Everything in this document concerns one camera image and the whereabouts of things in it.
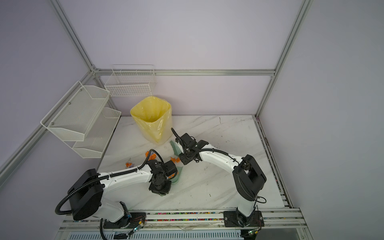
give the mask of marble table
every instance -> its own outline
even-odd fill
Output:
[[[252,155],[267,181],[259,196],[267,203],[259,209],[283,208],[284,203],[274,179],[251,115],[173,116],[173,128],[181,136],[188,133],[197,141],[205,140],[213,146],[236,156]],[[111,172],[126,168],[126,163],[138,166],[145,153],[155,149],[165,162],[175,157],[169,143],[157,146],[141,135],[132,117],[121,117],[98,172]],[[169,194],[160,196],[148,190],[150,183],[140,183],[112,192],[108,198],[123,201],[130,210],[197,210],[233,209],[241,198],[236,191],[233,176],[223,169],[194,161],[183,166],[179,180],[172,184]]]

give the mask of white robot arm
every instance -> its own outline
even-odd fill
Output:
[[[245,157],[231,155],[203,140],[196,142],[187,133],[179,137],[173,129],[172,131],[176,136],[175,147],[180,149],[179,157],[184,165],[192,160],[206,161],[233,174],[236,189],[243,197],[236,209],[236,224],[240,227],[248,226],[254,213],[257,194],[266,181],[254,158],[250,155]],[[149,160],[152,152],[157,154],[160,162],[156,159]],[[176,175],[175,164],[172,161],[164,163],[159,154],[151,149],[139,167],[110,173],[97,173],[95,169],[86,171],[71,187],[67,197],[60,202],[55,212],[57,214],[71,212],[74,220],[90,216],[100,217],[116,223],[118,228],[124,228],[129,224],[131,215],[123,202],[109,200],[108,194],[136,183],[151,182],[149,190],[165,195],[170,191],[170,179]],[[71,211],[61,211],[61,206],[67,200],[70,201]]]

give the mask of black cable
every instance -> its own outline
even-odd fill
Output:
[[[130,170],[127,170],[127,171],[124,171],[124,172],[117,172],[117,173],[113,173],[113,174],[110,174],[110,175],[105,175],[105,176],[102,176],[102,177],[98,177],[98,178],[96,178],[96,179],[93,179],[93,180],[91,180],[91,181],[89,181],[89,182],[87,182],[87,183],[81,185],[81,186],[78,187],[77,189],[73,190],[72,192],[70,192],[65,198],[63,198],[63,199],[59,202],[59,204],[58,204],[58,205],[56,206],[56,208],[55,208],[55,213],[56,213],[57,215],[71,214],[71,213],[72,213],[71,210],[68,210],[68,211],[61,211],[60,208],[63,206],[63,204],[64,204],[66,201],[68,201],[68,199],[70,199],[75,193],[77,193],[77,192],[80,191],[81,189],[83,189],[83,188],[85,188],[85,187],[88,187],[88,186],[94,184],[95,182],[99,182],[100,180],[104,180],[104,179],[108,179],[108,178],[112,178],[112,177],[117,177],[117,176],[121,176],[121,175],[129,174],[129,173],[136,172],[137,170],[142,169],[142,168],[145,166],[145,164],[147,164],[148,159],[149,159],[149,157],[151,156],[151,152],[155,152],[155,153],[159,156],[159,158],[161,159],[161,161],[163,161],[162,158],[160,157],[160,155],[159,155],[155,150],[151,149],[151,150],[149,150],[149,153],[148,153],[148,155],[147,155],[145,161],[143,162],[143,164],[142,164],[140,167],[138,167],[138,168],[134,168],[134,169],[130,169]]]
[[[152,150],[152,152],[156,153],[157,156],[160,158],[161,162],[164,163],[164,161],[163,161],[163,159],[161,158],[160,154],[159,154],[158,152],[156,152],[155,150],[153,150],[153,149],[151,149],[151,150]]]
[[[258,198],[262,198],[262,199],[264,199],[265,201],[264,201],[264,202],[259,202],[259,201],[257,200]],[[257,196],[257,198],[256,198],[256,202],[259,202],[259,203],[261,203],[261,204],[264,204],[264,203],[266,203],[266,199],[265,199],[264,197]]]
[[[172,179],[174,179],[174,178],[177,176],[178,173],[179,173],[179,172],[177,171],[177,173],[175,173],[175,175],[174,175],[172,178],[169,178],[169,179],[167,179],[167,180],[172,180]]]
[[[197,154],[199,154],[199,152],[218,152],[218,153],[221,153],[221,154],[223,154],[223,155],[226,155],[226,156],[230,157],[229,154],[228,154],[227,152],[224,152],[224,151],[222,151],[222,150],[218,150],[218,149],[214,149],[214,148],[203,148],[203,149],[197,150],[197,151],[192,155],[191,159],[194,159],[195,156],[196,156]]]
[[[179,135],[176,133],[176,131],[175,131],[172,127],[171,127],[170,129],[171,129],[173,135],[175,135],[175,137],[179,140],[179,143],[180,143],[181,147],[183,148],[183,152],[184,152],[184,154],[185,154],[185,155],[187,156],[187,158],[189,159],[188,154],[187,154],[187,150],[186,150],[186,148],[185,148],[185,146],[184,146],[183,141],[181,140],[181,138],[179,137]]]
[[[103,233],[103,219],[102,219],[102,218],[100,219],[100,227],[99,227],[99,229],[100,229],[100,235],[101,235],[101,238],[102,238],[103,240],[108,240],[108,239],[104,236],[104,233]]]

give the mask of trash can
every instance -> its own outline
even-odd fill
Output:
[[[156,144],[164,144],[172,135],[172,107],[164,99],[149,96],[131,109],[144,138]]]

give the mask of white wall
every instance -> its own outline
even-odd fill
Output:
[[[0,8],[0,166],[87,72],[46,0]]]
[[[383,239],[383,12],[315,0],[261,114],[315,240]]]
[[[50,132],[0,191],[0,239],[53,240],[63,220],[57,204],[99,159],[82,159]],[[70,210],[65,203],[62,210]]]
[[[48,1],[2,1],[0,23],[2,165],[87,68]],[[97,163],[46,133],[0,191],[0,239],[52,240],[56,204]]]
[[[302,0],[61,0],[98,68],[274,69]]]
[[[103,82],[108,76],[102,76]],[[173,115],[254,114],[269,76],[157,76],[154,96],[172,105]],[[122,115],[145,97],[113,97]]]

